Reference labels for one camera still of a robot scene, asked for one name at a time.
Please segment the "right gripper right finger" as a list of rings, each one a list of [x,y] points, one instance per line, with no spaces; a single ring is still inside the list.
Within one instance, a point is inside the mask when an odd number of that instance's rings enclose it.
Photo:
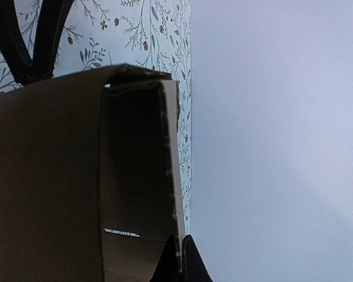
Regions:
[[[182,242],[182,281],[212,282],[191,235]]]

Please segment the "floral patterned table mat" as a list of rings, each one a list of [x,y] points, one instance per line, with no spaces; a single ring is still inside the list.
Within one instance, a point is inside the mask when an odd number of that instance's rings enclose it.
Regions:
[[[128,63],[167,72],[179,84],[178,153],[186,231],[191,229],[191,3],[74,1],[54,75]]]

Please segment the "brown cardboard box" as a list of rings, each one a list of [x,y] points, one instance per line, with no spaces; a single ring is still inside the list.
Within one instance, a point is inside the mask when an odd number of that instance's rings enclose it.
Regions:
[[[0,94],[0,281],[150,281],[185,235],[178,83],[107,66]]]

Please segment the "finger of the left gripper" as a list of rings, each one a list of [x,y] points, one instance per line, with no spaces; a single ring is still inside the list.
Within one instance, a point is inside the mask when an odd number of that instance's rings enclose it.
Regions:
[[[15,82],[22,85],[31,83],[28,71],[32,59],[21,35],[12,0],[0,0],[0,51]]]
[[[36,29],[32,70],[34,80],[52,77],[61,33],[73,0],[43,0]]]

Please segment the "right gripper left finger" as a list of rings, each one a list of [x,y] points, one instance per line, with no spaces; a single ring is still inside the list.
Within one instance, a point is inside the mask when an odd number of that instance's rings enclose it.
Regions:
[[[176,236],[168,237],[150,282],[182,281],[181,253]]]

